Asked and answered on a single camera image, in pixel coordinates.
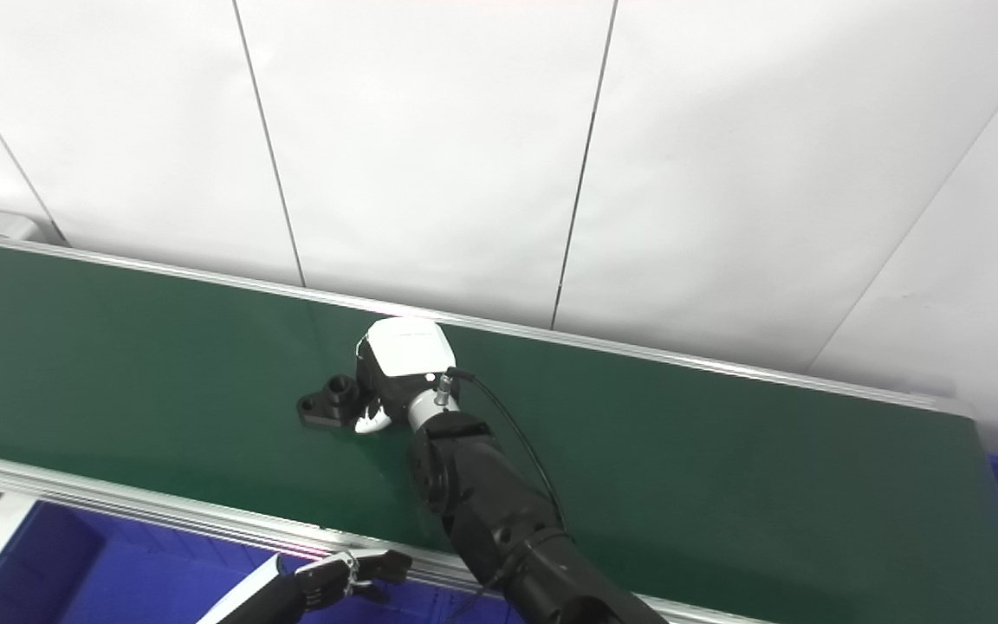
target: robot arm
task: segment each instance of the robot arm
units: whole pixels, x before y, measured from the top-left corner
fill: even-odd
[[[507,460],[490,427],[460,411],[468,378],[444,333],[424,319],[385,319],[357,345],[356,379],[336,375],[304,396],[304,423],[358,432],[411,426],[408,470],[452,548],[527,624],[664,624],[575,548],[550,497]]]

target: robotic hand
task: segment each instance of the robotic hand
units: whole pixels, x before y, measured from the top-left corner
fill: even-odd
[[[357,344],[356,378],[335,375],[298,400],[309,426],[371,433],[411,426],[408,470],[440,517],[452,548],[485,588],[496,588],[527,624],[664,624],[575,548],[551,497],[504,457],[486,422],[460,411],[459,381],[441,328],[385,319]]]
[[[391,549],[344,550],[284,571],[272,556],[198,620],[198,624],[295,624],[302,614],[332,607],[349,595],[384,604],[383,589],[373,581],[401,583],[412,560]]]

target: black metal part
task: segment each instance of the black metal part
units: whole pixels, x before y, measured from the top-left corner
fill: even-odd
[[[320,391],[302,396],[295,408],[305,426],[352,427],[373,396],[350,376],[334,375]]]
[[[527,624],[664,624],[575,548],[549,497],[504,457],[487,423],[433,416],[415,431],[408,463],[468,570],[501,589]]]

